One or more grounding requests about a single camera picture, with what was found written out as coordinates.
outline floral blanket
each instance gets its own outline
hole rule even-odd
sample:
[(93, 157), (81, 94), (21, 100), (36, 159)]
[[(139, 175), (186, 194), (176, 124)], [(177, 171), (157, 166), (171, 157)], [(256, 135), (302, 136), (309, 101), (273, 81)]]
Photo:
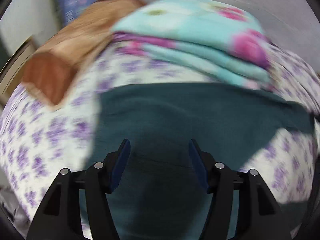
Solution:
[[(134, 83), (212, 82), (189, 68), (123, 55), (116, 48), (111, 45), (101, 54), (60, 110), (52, 112), (18, 86), (1, 115), (0, 166), (31, 220), (58, 172), (82, 170), (91, 156), (99, 93)], [(276, 93), (319, 113), (320, 86), (311, 67), (277, 47), (270, 56)], [(299, 202), (309, 198), (316, 156), (315, 138), (279, 129), (241, 170), (257, 169), (278, 202)], [(90, 238), (86, 224), (83, 229)]]

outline dark teal towel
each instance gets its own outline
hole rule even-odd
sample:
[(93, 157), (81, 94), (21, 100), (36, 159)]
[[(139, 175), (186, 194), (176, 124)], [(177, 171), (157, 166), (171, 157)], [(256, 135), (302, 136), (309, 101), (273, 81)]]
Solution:
[(191, 138), (237, 170), (277, 129), (312, 133), (314, 127), (297, 103), (225, 84), (128, 85), (103, 93), (101, 104), (88, 166), (117, 150), (124, 138), (132, 145), (120, 186), (108, 195), (122, 240), (199, 238), (211, 196), (192, 169)]

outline bed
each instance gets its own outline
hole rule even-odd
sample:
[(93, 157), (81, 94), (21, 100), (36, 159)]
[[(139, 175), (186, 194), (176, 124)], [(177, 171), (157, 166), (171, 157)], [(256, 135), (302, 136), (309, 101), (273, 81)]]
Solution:
[[(310, 112), (317, 113), (320, 108), (320, 81), (306, 62), (314, 69), (319, 66), (320, 24), (306, 1), (294, 0), (294, 9), (299, 14), (288, 13), (293, 9), (293, 0), (218, 1), (255, 15), (273, 43), (300, 56), (273, 46), (272, 57), (281, 66), (273, 73), (279, 77), (275, 93), (286, 100), (298, 101)], [(296, 80), (294, 76), (299, 71), (303, 75)], [(21, 85), (17, 87), (0, 120), (0, 165), (30, 219), (56, 174), (65, 167), (72, 171), (82, 170), (91, 157), (100, 112), (99, 94), (126, 84), (163, 82), (212, 80), (178, 65), (147, 57), (124, 56), (111, 45), (78, 81), (76, 90), (58, 111), (52, 112), (28, 95)], [(278, 202), (286, 203), (290, 199), (307, 203), (314, 178), (317, 142), (320, 141), (318, 124), (316, 129), (314, 137), (279, 130), (274, 141), (244, 163), (241, 170), (256, 168)], [(298, 229), (299, 226), (292, 229), (292, 236)], [(83, 230), (90, 238), (85, 222)]]

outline pink flower pattern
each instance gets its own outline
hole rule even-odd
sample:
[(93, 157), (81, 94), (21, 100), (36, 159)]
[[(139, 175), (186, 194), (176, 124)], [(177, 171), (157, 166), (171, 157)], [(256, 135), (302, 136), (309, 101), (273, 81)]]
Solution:
[(246, 22), (247, 18), (244, 15), (244, 12), (240, 10), (239, 8), (230, 8), (230, 7), (218, 7), (218, 14), (220, 14), (223, 17)]
[(232, 37), (232, 48), (230, 53), (241, 59), (250, 61), (260, 67), (267, 69), (269, 62), (267, 54), (262, 47), (264, 36), (254, 30), (238, 33)]

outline purple floral pattern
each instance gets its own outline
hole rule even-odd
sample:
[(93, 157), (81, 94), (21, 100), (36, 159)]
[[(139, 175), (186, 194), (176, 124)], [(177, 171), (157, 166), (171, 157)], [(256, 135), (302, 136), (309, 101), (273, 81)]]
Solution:
[(87, 79), (86, 79), (86, 78), (84, 78), (84, 79), (82, 79), (82, 80), (79, 80), (79, 81), (77, 82), (77, 84), (76, 84), (76, 87), (77, 87), (77, 88), (82, 87), (82, 86), (83, 86), (83, 84), (85, 84), (85, 83), (86, 83), (86, 81), (87, 81)]
[(160, 60), (150, 60), (150, 64), (148, 65), (147, 68), (149, 69), (164, 69), (168, 66), (168, 64), (164, 61)]
[(293, 132), (292, 133), (292, 140), (296, 143), (299, 143), (300, 141), (300, 136), (299, 136), (299, 133), (298, 132)]
[(48, 189), (45, 187), (41, 188), (41, 197), (44, 198), (44, 195), (47, 193)]
[(265, 157), (267, 159), (273, 159), (276, 157), (276, 149), (271, 143), (266, 147)]
[(178, 76), (178, 71), (176, 70), (167, 70), (167, 71), (162, 71), (159, 73), (157, 76), (158, 79), (164, 79), (164, 78), (174, 78)]
[(309, 146), (309, 152), (311, 153), (311, 156), (312, 156), (312, 160), (315, 161), (317, 158), (316, 145), (315, 145), (315, 143), (310, 141), (308, 146)]
[(285, 168), (283, 163), (280, 163), (276, 168), (275, 168), (275, 173), (274, 173), (274, 182), (272, 183), (272, 187), (275, 189), (285, 189), (286, 186), (286, 180), (288, 176), (288, 171)]
[(75, 120), (75, 128), (72, 132), (72, 137), (80, 141), (87, 141), (91, 137), (91, 128), (88, 122), (78, 119)]
[(16, 128), (17, 120), (12, 118), (9, 122), (8, 133), (12, 135), (14, 129)]
[(303, 159), (304, 159), (305, 163), (308, 164), (308, 151), (307, 150), (304, 151)]
[(124, 72), (132, 73), (138, 71), (141, 67), (141, 60), (133, 60), (131, 62), (122, 63)]
[(4, 173), (6, 174), (6, 176), (8, 177), (8, 174), (9, 174), (9, 172), (8, 172), (8, 165), (3, 165), (3, 171), (4, 171)]
[(83, 92), (79, 97), (74, 99), (71, 104), (73, 106), (81, 106), (82, 104), (84, 104), (88, 100), (89, 96), (90, 96), (90, 92), (88, 92), (88, 91)]
[(42, 139), (42, 133), (43, 133), (43, 129), (36, 131), (35, 133), (32, 134), (32, 140), (36, 146), (39, 145), (39, 143)]
[(308, 174), (309, 174), (309, 179), (312, 180), (313, 179), (313, 168), (309, 167)]
[(43, 107), (42, 103), (36, 99), (31, 104), (30, 109), (33, 112), (33, 114), (36, 114), (41, 107)]
[(101, 70), (105, 70), (108, 65), (107, 65), (108, 61), (106, 60), (103, 60), (101, 62), (98, 63), (98, 69), (101, 71)]
[(141, 84), (141, 82), (142, 82), (141, 78), (129, 79), (129, 84)]
[(11, 182), (11, 186), (13, 189), (15, 190), (18, 190), (18, 181), (17, 181), (17, 177), (15, 174), (11, 174), (11, 179), (10, 179), (10, 182)]
[(111, 75), (110, 77), (104, 79), (98, 85), (97, 92), (102, 93), (108, 91), (110, 88), (113, 88), (113, 83), (116, 80), (116, 74)]
[(29, 177), (29, 173), (28, 172), (23, 172), (23, 173), (21, 173), (21, 175), (19, 177), (19, 180), (22, 181), (22, 180), (24, 180), (24, 179), (26, 179), (28, 177)]
[(23, 91), (25, 91), (24, 86), (22, 86), (21, 84), (18, 85), (18, 87), (15, 89), (10, 99), (16, 99), (17, 96), (19, 96)]
[(30, 191), (30, 192), (26, 192), (24, 194), (27, 203), (29, 203), (31, 205), (31, 207), (36, 207), (37, 206), (37, 202), (36, 202), (36, 192), (34, 191)]
[(51, 121), (49, 130), (46, 134), (52, 147), (56, 147), (59, 141), (67, 133), (67, 130), (65, 129), (66, 121), (66, 117), (56, 117)]
[(18, 155), (17, 155), (17, 164), (20, 169), (23, 169), (25, 166), (29, 164), (28, 153), (29, 148), (24, 145), (20, 146)]
[(3, 141), (2, 142), (2, 155), (5, 155), (7, 153), (7, 145), (6, 143)]
[(290, 144), (287, 138), (284, 138), (283, 140), (283, 150), (286, 152), (290, 152)]
[(25, 114), (27, 112), (28, 106), (30, 103), (26, 103), (25, 106), (23, 107), (21, 114)]
[(37, 121), (42, 115), (43, 115), (43, 113), (36, 114), (36, 115), (31, 119), (31, 122), (30, 122), (30, 123), (33, 123), (33, 122)]
[(9, 164), (13, 163), (13, 155), (14, 155), (14, 150), (10, 151), (8, 154), (8, 162)]
[(300, 168), (300, 163), (297, 159), (297, 157), (292, 158), (292, 167), (296, 171), (298, 168)]
[(21, 137), (25, 134), (26, 134), (26, 125), (24, 122), (20, 122), (18, 127), (18, 137)]
[(270, 47), (270, 74), (276, 81), (274, 93), (301, 103), (309, 112), (320, 114), (320, 79), (315, 71), (296, 54), (276, 46)]
[(53, 157), (50, 158), (51, 161), (60, 158), (63, 155), (62, 149), (58, 149), (54, 152)]
[(299, 176), (298, 184), (297, 184), (297, 192), (299, 192), (300, 194), (303, 194), (305, 191), (305, 180), (306, 180), (305, 175), (304, 173), (302, 173)]
[(43, 163), (42, 158), (39, 156), (35, 157), (32, 164), (32, 169), (35, 172), (36, 177), (45, 177), (48, 175), (45, 164)]

